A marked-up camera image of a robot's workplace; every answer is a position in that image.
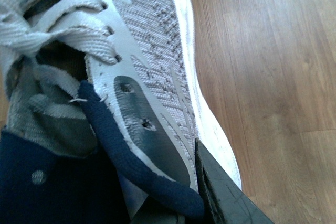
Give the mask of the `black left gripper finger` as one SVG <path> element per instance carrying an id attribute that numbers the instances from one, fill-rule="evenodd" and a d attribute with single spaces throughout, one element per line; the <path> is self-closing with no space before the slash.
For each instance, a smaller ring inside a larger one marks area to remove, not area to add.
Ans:
<path id="1" fill-rule="evenodd" d="M 199 194 L 205 206 L 202 223 L 272 223 L 235 184 L 203 143 L 195 141 Z"/>

